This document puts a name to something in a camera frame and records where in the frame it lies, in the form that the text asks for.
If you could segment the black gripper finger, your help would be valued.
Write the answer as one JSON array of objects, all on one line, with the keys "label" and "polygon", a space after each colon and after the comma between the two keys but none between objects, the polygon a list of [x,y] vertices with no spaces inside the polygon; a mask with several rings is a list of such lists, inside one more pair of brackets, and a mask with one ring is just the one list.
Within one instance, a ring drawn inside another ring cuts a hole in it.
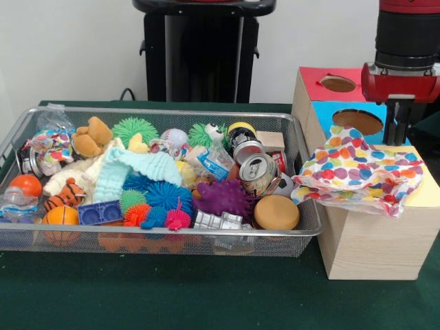
[{"label": "black gripper finger", "polygon": [[411,108],[408,103],[398,102],[396,104],[396,129],[395,129],[395,145],[401,146],[406,141],[406,131],[410,123]]},{"label": "black gripper finger", "polygon": [[383,143],[385,144],[396,144],[395,142],[395,109],[396,109],[396,100],[388,100],[386,102],[386,122],[384,125],[384,136]]}]

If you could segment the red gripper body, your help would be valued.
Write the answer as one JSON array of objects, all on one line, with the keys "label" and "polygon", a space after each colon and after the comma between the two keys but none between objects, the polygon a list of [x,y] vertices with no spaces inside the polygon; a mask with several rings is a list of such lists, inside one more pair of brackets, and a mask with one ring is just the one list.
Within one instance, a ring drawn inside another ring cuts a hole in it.
[{"label": "red gripper body", "polygon": [[409,99],[433,103],[439,96],[439,76],[391,76],[361,73],[362,93],[370,102]]}]

